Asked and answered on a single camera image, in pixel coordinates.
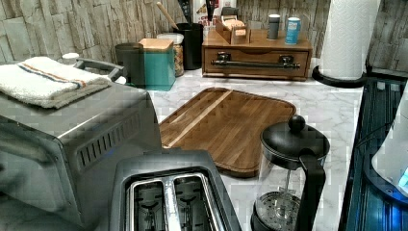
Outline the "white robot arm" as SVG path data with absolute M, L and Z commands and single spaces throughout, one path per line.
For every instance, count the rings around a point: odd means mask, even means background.
M 365 160 L 364 172 L 387 199 L 407 206 L 407 89 L 404 84 L 377 80 L 369 82 L 370 116 L 380 136 L 379 147 Z

